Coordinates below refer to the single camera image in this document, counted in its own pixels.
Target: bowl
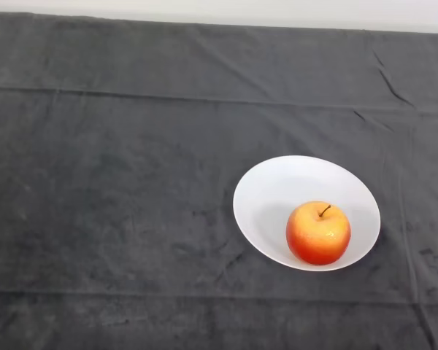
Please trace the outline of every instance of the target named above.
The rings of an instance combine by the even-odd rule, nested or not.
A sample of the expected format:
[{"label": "bowl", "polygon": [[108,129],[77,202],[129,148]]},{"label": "bowl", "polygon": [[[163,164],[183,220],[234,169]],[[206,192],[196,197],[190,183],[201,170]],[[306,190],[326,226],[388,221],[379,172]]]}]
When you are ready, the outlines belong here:
[{"label": "bowl", "polygon": [[[290,251],[285,227],[303,203],[324,201],[343,210],[351,238],[345,253],[328,265],[311,265]],[[348,170],[315,157],[289,155],[251,168],[234,193],[234,215],[245,238],[267,257],[291,268],[331,271],[365,256],[380,233],[380,210],[365,184]]]}]

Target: red apple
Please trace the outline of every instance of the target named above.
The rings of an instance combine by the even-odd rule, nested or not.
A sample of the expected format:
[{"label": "red apple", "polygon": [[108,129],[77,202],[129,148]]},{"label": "red apple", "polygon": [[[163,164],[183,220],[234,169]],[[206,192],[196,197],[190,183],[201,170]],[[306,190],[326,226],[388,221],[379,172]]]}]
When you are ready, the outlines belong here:
[{"label": "red apple", "polygon": [[313,265],[331,264],[345,252],[350,224],[341,209],[325,202],[308,202],[295,209],[287,222],[292,253]]}]

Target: apple stem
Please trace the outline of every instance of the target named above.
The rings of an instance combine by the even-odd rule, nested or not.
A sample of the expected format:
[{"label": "apple stem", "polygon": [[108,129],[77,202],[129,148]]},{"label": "apple stem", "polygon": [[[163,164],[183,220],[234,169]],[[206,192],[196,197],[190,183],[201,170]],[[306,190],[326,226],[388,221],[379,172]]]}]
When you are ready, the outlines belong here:
[{"label": "apple stem", "polygon": [[324,209],[323,212],[320,214],[320,217],[323,217],[323,214],[326,210],[328,210],[329,208],[331,208],[331,204],[328,205],[328,208]]}]

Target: gray cloth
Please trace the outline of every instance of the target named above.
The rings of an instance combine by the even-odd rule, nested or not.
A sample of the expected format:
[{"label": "gray cloth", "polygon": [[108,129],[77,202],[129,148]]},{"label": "gray cloth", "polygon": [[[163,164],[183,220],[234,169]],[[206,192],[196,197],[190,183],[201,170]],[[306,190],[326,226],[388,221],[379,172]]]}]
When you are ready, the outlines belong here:
[{"label": "gray cloth", "polygon": [[[279,265],[232,197],[279,155],[380,207]],[[0,14],[0,350],[438,350],[438,35]]]}]

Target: dark gray tablecloth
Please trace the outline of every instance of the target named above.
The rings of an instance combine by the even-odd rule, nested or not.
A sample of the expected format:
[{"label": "dark gray tablecloth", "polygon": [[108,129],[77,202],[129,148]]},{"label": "dark gray tablecloth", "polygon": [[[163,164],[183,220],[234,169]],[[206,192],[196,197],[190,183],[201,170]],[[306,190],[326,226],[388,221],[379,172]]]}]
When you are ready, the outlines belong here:
[{"label": "dark gray tablecloth", "polygon": [[[311,155],[382,217],[330,273],[240,233]],[[0,350],[438,350],[438,35],[0,14]]]}]

